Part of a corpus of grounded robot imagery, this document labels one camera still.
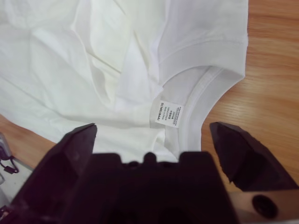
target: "white fabric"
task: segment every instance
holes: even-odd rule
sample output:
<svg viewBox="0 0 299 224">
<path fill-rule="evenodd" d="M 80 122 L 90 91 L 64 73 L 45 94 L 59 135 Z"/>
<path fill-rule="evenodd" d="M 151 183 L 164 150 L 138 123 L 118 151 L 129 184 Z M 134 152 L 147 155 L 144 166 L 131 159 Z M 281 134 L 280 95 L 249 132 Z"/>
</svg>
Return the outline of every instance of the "white fabric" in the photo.
<svg viewBox="0 0 299 224">
<path fill-rule="evenodd" d="M 0 0 L 0 113 L 58 142 L 95 123 L 94 153 L 175 161 L 245 76 L 247 0 Z M 179 128 L 154 122 L 184 105 Z"/>
</svg>

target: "wooden surface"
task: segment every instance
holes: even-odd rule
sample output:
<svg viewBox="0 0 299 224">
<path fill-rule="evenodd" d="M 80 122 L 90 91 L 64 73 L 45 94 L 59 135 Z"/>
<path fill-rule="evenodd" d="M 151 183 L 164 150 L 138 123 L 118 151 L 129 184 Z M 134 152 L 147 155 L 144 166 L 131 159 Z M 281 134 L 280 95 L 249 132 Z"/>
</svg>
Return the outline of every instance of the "wooden surface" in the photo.
<svg viewBox="0 0 299 224">
<path fill-rule="evenodd" d="M 219 170 L 208 125 L 240 126 L 267 146 L 299 183 L 299 1 L 249 0 L 246 78 L 215 105 L 202 127 L 202 150 Z M 54 143 L 0 116 L 15 157 L 35 167 Z M 229 191 L 237 188 L 221 176 Z"/>
</svg>

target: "clothing label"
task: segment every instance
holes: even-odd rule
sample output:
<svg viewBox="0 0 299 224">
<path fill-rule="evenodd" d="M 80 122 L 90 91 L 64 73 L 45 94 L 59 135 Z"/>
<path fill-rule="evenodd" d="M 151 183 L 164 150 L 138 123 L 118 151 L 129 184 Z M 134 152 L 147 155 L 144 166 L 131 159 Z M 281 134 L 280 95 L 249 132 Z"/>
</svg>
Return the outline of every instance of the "clothing label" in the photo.
<svg viewBox="0 0 299 224">
<path fill-rule="evenodd" d="M 161 100 L 158 108 L 156 123 L 170 127 L 178 127 L 184 106 Z"/>
</svg>

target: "white t-shirt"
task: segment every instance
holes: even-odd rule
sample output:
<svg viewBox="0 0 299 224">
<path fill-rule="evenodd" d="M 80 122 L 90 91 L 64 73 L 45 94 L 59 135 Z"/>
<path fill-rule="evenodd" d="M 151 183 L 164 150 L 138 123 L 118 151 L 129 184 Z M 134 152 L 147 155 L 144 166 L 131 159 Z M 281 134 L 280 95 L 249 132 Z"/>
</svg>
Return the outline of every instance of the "white t-shirt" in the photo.
<svg viewBox="0 0 299 224">
<path fill-rule="evenodd" d="M 204 119 L 245 75 L 246 0 L 0 0 L 0 9 L 0 113 L 53 142 L 95 123 L 94 153 L 123 162 L 200 150 Z"/>
</svg>

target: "black plastic part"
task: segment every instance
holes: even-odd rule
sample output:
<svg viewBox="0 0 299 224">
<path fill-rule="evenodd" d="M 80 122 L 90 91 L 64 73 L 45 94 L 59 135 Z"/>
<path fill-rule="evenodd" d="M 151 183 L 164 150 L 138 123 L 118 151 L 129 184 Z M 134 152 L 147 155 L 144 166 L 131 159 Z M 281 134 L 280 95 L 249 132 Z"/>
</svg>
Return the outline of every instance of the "black plastic part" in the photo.
<svg viewBox="0 0 299 224">
<path fill-rule="evenodd" d="M 10 174 L 14 174 L 14 173 L 16 172 L 16 170 L 15 170 L 14 168 L 11 168 L 11 167 L 9 167 L 9 166 L 6 166 L 6 167 L 4 168 L 4 171 L 6 171 L 6 172 L 8 172 L 8 173 L 10 173 Z"/>
<path fill-rule="evenodd" d="M 210 124 L 214 147 L 223 172 L 243 191 L 298 189 L 273 154 L 238 126 Z"/>
<path fill-rule="evenodd" d="M 95 135 L 94 124 L 65 135 L 14 198 L 6 223 L 239 223 L 209 153 L 183 153 L 178 163 L 149 153 L 122 164 L 117 154 L 92 154 Z"/>
</svg>

